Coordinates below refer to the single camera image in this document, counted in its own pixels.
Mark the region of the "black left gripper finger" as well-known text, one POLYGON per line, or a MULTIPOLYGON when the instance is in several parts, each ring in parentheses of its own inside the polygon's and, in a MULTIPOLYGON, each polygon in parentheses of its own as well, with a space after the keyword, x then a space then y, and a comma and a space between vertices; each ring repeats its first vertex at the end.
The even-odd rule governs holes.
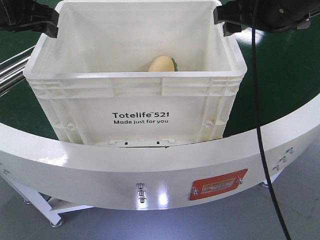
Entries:
POLYGON ((44 33, 50 38, 57 38, 59 16, 55 9, 33 1, 30 7, 31 30, 44 33))

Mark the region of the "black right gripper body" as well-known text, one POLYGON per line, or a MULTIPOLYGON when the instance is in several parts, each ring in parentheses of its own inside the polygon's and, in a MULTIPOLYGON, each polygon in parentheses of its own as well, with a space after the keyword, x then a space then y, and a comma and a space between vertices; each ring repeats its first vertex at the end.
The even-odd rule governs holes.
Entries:
POLYGON ((305 30, 320 13, 318 0, 242 0, 248 26, 269 33, 305 30))

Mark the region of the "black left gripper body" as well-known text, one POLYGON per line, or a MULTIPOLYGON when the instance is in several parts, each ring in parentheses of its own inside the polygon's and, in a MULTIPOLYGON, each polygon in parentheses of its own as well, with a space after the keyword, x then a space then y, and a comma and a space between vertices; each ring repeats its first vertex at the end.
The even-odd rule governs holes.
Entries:
POLYGON ((12 33, 22 31, 35 32, 32 21, 32 12, 36 0, 1 0, 0 1, 0 30, 12 33))

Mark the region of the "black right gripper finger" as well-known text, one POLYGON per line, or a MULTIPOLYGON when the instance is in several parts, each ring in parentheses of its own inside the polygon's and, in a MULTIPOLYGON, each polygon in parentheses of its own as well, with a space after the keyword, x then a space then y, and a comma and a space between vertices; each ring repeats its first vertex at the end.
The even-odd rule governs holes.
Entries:
POLYGON ((223 36, 229 37, 242 31, 242 7, 240 1, 229 1, 213 10, 214 24, 222 25, 223 36))

